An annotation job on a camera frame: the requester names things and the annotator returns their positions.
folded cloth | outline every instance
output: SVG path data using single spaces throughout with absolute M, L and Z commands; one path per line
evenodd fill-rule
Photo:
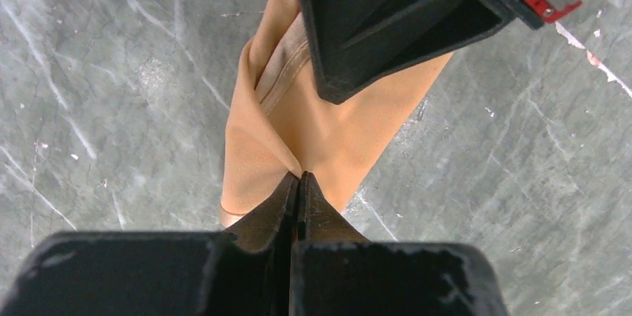
M 226 126 L 220 220 L 229 226 L 290 171 L 314 173 L 341 212 L 450 54 L 389 75 L 340 105 L 320 99 L 299 0 L 268 0 L 241 58 Z

gray concrete floor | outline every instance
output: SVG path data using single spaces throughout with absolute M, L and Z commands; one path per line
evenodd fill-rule
M 227 106 L 265 1 L 0 0 L 0 295 L 57 230 L 220 228 Z M 457 52 L 346 218 L 481 248 L 513 315 L 630 315 L 631 14 L 586 0 Z

black plastic bracket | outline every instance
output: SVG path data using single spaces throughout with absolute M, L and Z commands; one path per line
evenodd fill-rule
M 24 263 L 1 316 L 505 316 L 493 269 L 459 244 L 371 243 L 288 174 L 217 233 L 59 233 Z
M 523 0 L 300 0 L 317 90 L 340 104 L 376 80 L 491 37 L 515 18 L 542 18 Z

orange fabric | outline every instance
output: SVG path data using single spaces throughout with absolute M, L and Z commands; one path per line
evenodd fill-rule
M 313 172 L 342 211 L 449 57 L 397 72 L 334 105 L 317 96 L 298 0 L 269 0 L 239 61 L 226 126 L 222 223 L 258 206 L 288 171 Z

white scratch mark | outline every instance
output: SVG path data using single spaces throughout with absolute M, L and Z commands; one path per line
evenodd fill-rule
M 18 171 L 20 171 L 20 173 L 22 173 L 22 176 L 24 178 L 28 178 L 28 174 L 26 174 L 26 172 L 24 172 L 24 170 L 22 169 L 22 167 L 18 164 L 18 162 L 16 162 L 16 160 L 13 158 L 13 155 L 11 155 L 11 153 L 9 152 L 9 150 L 5 147 L 5 146 L 0 146 L 0 150 L 2 150 L 2 152 L 4 153 L 4 155 L 9 159 L 9 162 L 11 162 L 11 164 L 13 165 L 13 167 L 18 168 Z
M 525 196 L 525 198 L 527 198 L 527 200 L 529 201 L 529 203 L 531 203 L 531 205 L 539 212 L 540 215 L 542 215 L 547 221 L 551 222 L 551 224 L 555 224 L 555 222 L 551 219 L 551 217 L 549 217 L 546 213 L 544 213 L 535 203 L 534 199 L 529 195 L 529 193 L 527 193 L 527 191 L 524 189 L 524 187 L 522 187 L 522 184 L 520 184 L 520 182 L 518 181 L 518 178 L 516 178 L 516 175 L 513 174 L 511 171 L 509 171 L 506 167 L 504 167 L 498 160 L 497 158 L 495 158 L 494 156 L 491 156 L 492 161 L 494 161 L 500 168 L 502 168 L 503 171 L 505 171 L 505 173 L 507 175 L 509 175 L 509 178 L 512 179 L 512 181 L 515 182 L 515 184 L 518 185 L 518 189 L 520 189 L 520 191 L 522 192 L 522 194 Z
M 384 222 L 384 220 L 382 219 L 382 217 L 379 216 L 379 214 L 377 214 L 377 211 L 373 208 L 373 206 L 371 206 L 367 200 L 364 199 L 364 195 L 362 195 L 362 193 L 358 193 L 357 194 L 358 199 L 362 202 L 362 204 L 364 204 L 364 206 L 369 209 L 369 212 L 373 213 L 373 215 L 375 215 L 377 221 L 382 225 L 382 227 L 384 227 L 384 229 L 386 230 L 386 232 L 388 233 L 388 235 L 391 236 L 391 238 L 394 241 L 397 241 L 397 238 L 395 237 L 395 235 L 393 234 L 393 232 L 391 232 L 390 229 L 388 229 L 388 227 L 386 226 L 386 223 Z
M 511 75 L 513 76 L 514 79 L 518 79 L 515 72 L 513 71 L 513 69 L 511 67 L 509 67 L 509 71 L 511 72 Z M 507 136 L 507 133 L 509 132 L 509 127 L 511 126 L 511 124 L 509 123 L 509 121 L 511 121 L 511 119 L 516 115 L 516 111 L 517 111 L 517 107 L 518 107 L 518 103 L 520 101 L 522 101 L 526 95 L 530 95 L 531 94 L 531 89 L 533 89 L 537 84 L 540 83 L 540 80 L 534 80 L 533 83 L 531 83 L 531 85 L 527 86 L 521 93 L 520 95 L 518 95 L 518 97 L 516 98 L 516 100 L 513 102 L 513 104 L 511 105 L 511 108 L 509 109 L 509 115 L 505 118 L 505 120 L 503 121 L 503 124 L 505 124 L 505 128 L 503 129 L 503 131 L 500 133 L 500 137 L 497 139 L 496 144 L 494 145 L 494 147 L 492 148 L 492 150 L 490 151 L 489 156 L 487 157 L 488 159 L 493 157 L 494 152 L 496 152 L 496 149 L 498 149 L 498 147 L 502 144 L 503 139 L 505 138 L 505 136 Z M 484 173 L 487 172 L 487 165 L 485 165 L 485 170 L 483 170 L 482 174 L 480 174 L 481 176 L 484 175 Z
M 619 286 L 619 284 L 621 284 L 622 282 L 624 282 L 628 277 L 626 276 L 618 276 L 615 277 L 612 282 L 609 282 L 606 286 L 603 286 L 601 288 L 599 288 L 599 290 L 595 291 L 594 295 L 598 296 L 602 293 L 604 293 L 605 291 L 610 291 L 613 288 L 615 288 L 616 286 Z
M 613 302 L 610 304 L 610 307 L 607 310 L 604 310 L 605 312 L 608 312 L 610 310 L 614 310 L 617 307 L 619 307 L 619 305 L 621 305 L 624 301 L 629 300 L 632 297 L 632 293 L 628 293 L 626 296 L 622 297 L 621 299 Z
M 61 92 L 57 88 L 57 85 L 55 85 L 55 82 L 53 82 L 53 79 L 51 77 L 51 67 L 48 64 L 48 61 L 46 61 L 44 54 L 42 54 L 42 52 L 38 50 L 37 47 L 35 46 L 35 41 L 33 37 L 31 36 L 31 32 L 19 21 L 19 19 L 17 19 L 16 14 L 4 2 L 2 2 L 2 8 L 4 9 L 5 12 L 7 12 L 7 15 L 9 16 L 11 21 L 18 28 L 19 32 L 22 34 L 22 37 L 24 37 L 24 39 L 26 40 L 26 43 L 28 45 L 29 50 L 31 51 L 31 54 L 33 55 L 33 57 L 35 57 L 35 60 L 37 60 L 39 65 L 44 70 L 46 81 L 48 82 L 48 85 L 50 86 L 51 91 L 54 93 L 55 98 L 57 99 L 57 102 L 59 102 L 59 104 L 64 108 L 64 110 L 68 111 L 68 103 L 66 103 L 66 99 L 63 98 L 63 96 L 61 95 Z
M 119 202 L 116 200 L 114 192 L 112 192 L 112 201 L 114 202 L 114 210 L 116 211 L 116 216 L 118 217 L 118 225 L 121 226 L 121 230 L 125 230 L 125 224 L 127 224 L 127 221 L 121 212 L 121 207 L 119 206 Z
M 263 14 L 263 10 L 258 10 L 254 12 L 224 13 L 224 14 L 220 14 L 220 16 L 223 18 L 227 18 L 229 16 L 243 16 L 244 14 Z
M 499 258 L 501 256 L 507 255 L 507 254 L 511 254 L 511 253 L 515 253 L 517 251 L 521 251 L 525 246 L 520 246 L 520 247 L 515 247 L 514 249 L 511 249 L 509 251 L 505 251 L 504 253 L 498 255 L 496 258 Z
M 170 36 L 172 39 L 174 39 L 178 45 L 184 50 L 184 53 L 186 55 L 186 57 L 193 63 L 194 67 L 200 71 L 200 69 L 198 68 L 198 65 L 196 64 L 195 60 L 193 60 L 193 56 L 191 55 L 191 53 L 189 53 L 189 50 L 184 46 L 184 44 L 182 43 L 181 40 L 181 36 L 178 34 L 178 27 L 175 28 L 175 33 L 171 32 L 169 29 L 167 29 L 156 17 L 152 16 L 151 14 L 147 13 L 147 11 L 142 7 L 142 5 L 140 3 L 138 3 L 137 0 L 125 0 L 127 2 L 127 5 L 130 6 L 130 8 L 137 13 L 141 13 L 142 16 L 144 16 L 151 24 L 156 25 L 158 28 L 160 28 L 160 30 L 164 31 L 165 34 L 167 34 L 168 36 Z M 180 10 L 180 14 L 181 14 L 181 3 L 177 3 L 178 0 L 176 0 L 176 2 L 174 3 L 174 10 L 178 9 Z M 180 27 L 182 27 L 182 29 L 184 29 L 184 25 L 181 22 L 181 18 L 177 18 L 179 19 L 179 21 L 177 22 L 177 25 L 179 25 Z M 230 110 L 228 104 L 224 101 L 224 99 L 221 97 L 221 95 L 219 94 L 219 91 L 204 77 L 202 76 L 202 81 L 204 82 L 204 84 L 206 86 L 209 87 L 209 89 L 211 89 L 211 93 L 213 94 L 213 96 L 215 96 L 215 98 L 218 100 L 218 102 L 226 108 L 226 110 Z
M 439 210 L 438 212 L 436 212 L 434 214 L 434 217 L 432 218 L 432 229 L 430 229 L 430 232 L 426 235 L 426 238 L 430 238 L 430 236 L 434 233 L 434 231 L 439 228 L 442 232 L 446 232 L 446 228 L 442 225 L 442 223 L 439 221 L 439 218 L 441 216 L 441 214 L 443 213 L 443 211 L 446 210 L 447 208 L 447 204 L 445 203 L 442 207 L 441 210 Z
M 566 40 L 568 40 L 569 45 L 572 45 L 574 47 L 576 47 L 577 49 L 582 49 L 585 50 L 586 47 L 584 46 L 584 44 L 582 44 L 581 42 L 579 42 L 579 40 L 577 40 L 577 38 L 575 38 L 574 35 L 571 34 L 570 31 L 568 31 L 562 24 L 560 24 L 559 22 L 555 22 L 555 30 L 557 31 L 558 34 L 560 34 L 562 37 L 565 37 Z
M 44 197 L 44 195 L 42 193 L 40 193 L 40 191 L 38 191 L 35 186 L 33 186 L 32 183 L 28 182 L 27 180 L 25 180 L 24 178 L 21 178 L 19 175 L 17 175 L 17 173 L 13 170 L 13 168 L 11 168 L 10 165 L 4 165 L 4 167 L 7 169 L 7 171 L 9 171 L 9 174 L 13 176 L 13 178 L 15 178 L 16 180 L 18 180 L 20 183 L 22 183 L 24 186 L 26 186 L 27 188 L 29 188 L 37 197 L 39 197 L 47 206 L 48 208 L 52 209 L 53 212 L 55 212 L 55 214 L 59 215 L 61 218 L 63 218 L 63 220 L 73 229 L 73 230 L 77 230 L 77 227 L 75 227 L 75 225 L 70 221 L 70 219 L 68 219 L 62 212 L 60 212 L 59 209 L 57 209 L 53 203 L 51 203 L 51 201 L 48 200 L 48 198 Z
M 607 79 L 608 79 L 607 81 L 609 83 L 612 83 L 612 82 L 617 83 L 618 85 L 620 85 L 621 88 L 623 88 L 623 90 L 628 94 L 628 96 L 632 98 L 632 89 L 630 89 L 630 87 L 623 80 L 617 77 L 612 72 L 612 70 L 610 70 L 610 68 L 605 66 L 605 64 L 600 59 L 598 59 L 590 50 L 586 49 L 586 46 L 584 46 L 584 44 L 579 42 L 579 40 L 575 38 L 575 36 L 573 36 L 562 24 L 560 24 L 559 22 L 555 22 L 555 29 L 557 30 L 558 34 L 565 37 L 569 41 L 570 45 L 573 45 L 578 49 L 585 50 L 587 59 L 590 65 L 601 70 L 604 74 L 606 74 Z
M 37 172 L 37 148 L 40 146 L 40 141 L 36 140 L 35 143 L 35 157 L 33 158 L 33 175 L 31 176 L 31 184 L 35 186 L 35 172 Z
M 527 99 L 527 102 L 534 108 L 537 114 L 540 115 L 540 117 L 545 121 L 546 133 L 549 135 L 549 138 L 551 139 L 551 141 L 553 141 L 553 144 L 555 145 L 555 147 L 560 152 L 562 152 L 562 154 L 564 155 L 564 159 L 566 161 L 569 161 L 573 157 L 573 153 L 568 152 L 563 147 L 562 142 L 556 137 L 555 129 L 553 128 L 553 125 L 559 126 L 559 122 L 553 121 L 549 117 L 547 117 L 534 101 Z
M 184 220 L 182 220 L 182 218 L 178 217 L 178 216 L 177 216 L 177 215 L 175 215 L 174 213 L 170 212 L 170 213 L 169 213 L 169 215 L 170 215 L 170 216 L 172 216 L 172 217 L 174 217 L 174 219 L 175 219 L 175 220 L 179 221 L 179 222 L 180 222 L 180 224 L 182 224 L 182 225 L 183 225 L 183 227 L 187 227 L 187 228 L 189 228 L 189 229 L 192 229 L 192 228 L 193 228 L 193 226 L 191 225 L 191 223 L 187 223 L 187 222 L 185 222 Z
M 31 249 L 35 247 L 35 237 L 33 237 L 33 212 L 31 212 Z
M 573 186 L 573 188 L 575 188 L 575 191 L 579 191 L 581 193 L 584 193 L 584 191 L 581 190 L 581 188 L 579 188 L 579 186 L 577 185 L 577 182 L 575 182 L 575 179 L 573 177 L 571 177 L 570 174 L 565 173 L 566 178 L 568 178 L 571 181 L 571 184 Z
M 202 81 L 204 82 L 206 86 L 208 86 L 209 89 L 211 89 L 211 93 L 213 94 L 213 96 L 215 96 L 215 98 L 221 104 L 221 106 L 225 107 L 226 110 L 230 110 L 230 107 L 228 106 L 226 101 L 224 101 L 221 95 L 219 95 L 219 91 L 215 88 L 215 86 L 213 86 L 204 76 L 202 77 Z
M 183 0 L 174 0 L 174 32 L 176 40 L 182 38 L 185 28 L 183 24 L 182 2 Z
M 591 53 L 590 51 L 586 51 L 586 56 L 588 59 L 588 62 L 590 63 L 590 65 L 596 67 L 597 69 L 601 70 L 604 72 L 604 74 L 606 74 L 607 76 L 607 81 L 609 83 L 615 82 L 618 85 L 620 85 L 621 88 L 623 88 L 623 90 L 628 94 L 628 96 L 630 96 L 630 98 L 632 98 L 632 89 L 630 89 L 630 87 L 623 81 L 621 80 L 619 77 L 617 77 L 612 70 L 610 70 L 610 68 L 608 68 L 607 66 L 605 66 L 601 60 L 599 60 L 595 55 L 593 55 L 593 53 Z
M 109 75 L 109 76 L 110 76 L 113 80 L 118 80 L 118 79 L 116 78 L 116 74 L 115 74 L 112 70 L 106 69 L 106 68 L 104 68 L 103 66 L 99 66 L 99 65 L 96 65 L 96 64 L 93 64 L 93 63 L 87 63 L 87 62 L 85 62 L 85 61 L 77 60 L 77 59 L 75 59 L 75 58 L 73 58 L 73 57 L 69 57 L 69 56 L 66 56 L 66 55 L 64 55 L 64 54 L 60 54 L 60 53 L 57 53 L 57 52 L 55 53 L 55 56 L 57 56 L 57 57 L 62 57 L 62 58 L 64 58 L 64 59 L 68 60 L 68 61 L 71 63 L 71 65 L 72 65 L 72 66 L 69 66 L 69 67 L 68 67 L 68 69 L 70 69 L 70 68 L 74 68 L 74 67 L 76 67 L 77 65 L 81 64 L 81 65 L 84 65 L 84 66 L 90 66 L 90 67 L 95 68 L 95 69 L 97 69 L 97 70 L 99 70 L 99 71 L 105 72 L 105 73 L 106 73 L 106 74 L 108 74 L 108 75 Z
M 92 159 L 97 159 L 97 154 L 94 148 L 92 148 L 92 144 L 90 144 L 90 141 L 88 141 L 88 139 L 83 134 L 81 129 L 77 126 L 77 123 L 75 122 L 75 120 L 69 117 L 66 120 L 72 127 L 72 130 L 75 132 L 75 135 L 77 135 L 77 137 L 79 138 L 79 141 L 81 141 L 81 144 L 85 147 L 86 151 L 88 152 L 88 156 L 90 156 L 90 158 Z

